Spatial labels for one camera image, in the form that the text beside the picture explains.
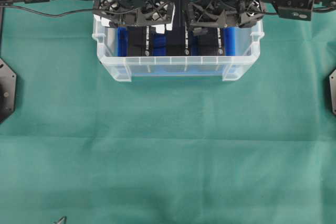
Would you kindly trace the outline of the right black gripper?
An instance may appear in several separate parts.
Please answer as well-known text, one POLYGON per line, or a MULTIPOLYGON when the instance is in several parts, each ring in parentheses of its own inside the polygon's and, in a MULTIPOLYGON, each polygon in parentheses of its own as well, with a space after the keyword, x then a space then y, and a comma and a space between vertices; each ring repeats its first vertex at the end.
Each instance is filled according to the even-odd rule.
POLYGON ((194 36, 203 36, 208 28, 250 28, 264 17, 265 4, 260 0, 193 0, 185 17, 194 36))

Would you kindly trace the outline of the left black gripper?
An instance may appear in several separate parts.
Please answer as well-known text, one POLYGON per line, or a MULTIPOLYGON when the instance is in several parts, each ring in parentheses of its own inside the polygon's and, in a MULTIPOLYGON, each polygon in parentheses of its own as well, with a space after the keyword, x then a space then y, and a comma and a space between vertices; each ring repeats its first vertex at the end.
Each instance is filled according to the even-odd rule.
POLYGON ((94 0, 92 13, 102 26, 155 25, 157 34, 173 30, 175 5, 170 0, 94 0))

